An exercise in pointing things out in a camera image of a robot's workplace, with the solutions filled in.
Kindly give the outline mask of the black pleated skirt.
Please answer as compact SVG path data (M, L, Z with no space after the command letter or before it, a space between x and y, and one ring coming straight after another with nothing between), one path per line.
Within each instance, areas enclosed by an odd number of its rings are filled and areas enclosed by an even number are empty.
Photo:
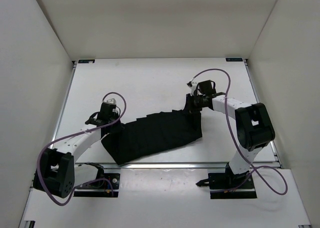
M158 154L198 139L202 134L202 115L184 110L160 112L122 124L101 143L117 165Z

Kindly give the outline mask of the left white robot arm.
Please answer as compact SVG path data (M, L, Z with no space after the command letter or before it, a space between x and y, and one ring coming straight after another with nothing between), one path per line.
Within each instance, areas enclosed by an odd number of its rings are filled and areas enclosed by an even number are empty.
M121 111L115 99L101 103L100 110L89 116L82 129L46 145L37 159L33 187L44 191L56 204L56 197L70 199L75 189L92 185L99 187L107 182L100 164L77 160L92 145L100 141L108 129L120 123Z

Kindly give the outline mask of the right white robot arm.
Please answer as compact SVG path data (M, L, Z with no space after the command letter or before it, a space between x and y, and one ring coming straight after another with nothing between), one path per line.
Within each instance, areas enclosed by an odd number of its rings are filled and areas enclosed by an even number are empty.
M211 80L200 83L187 83L190 94L186 96L186 106L190 112L209 108L234 119L236 135L234 139L237 151L227 164L224 183L236 188L242 183L257 154L275 138L275 130L266 106L263 103L250 104L228 98L223 92L216 92L216 84Z

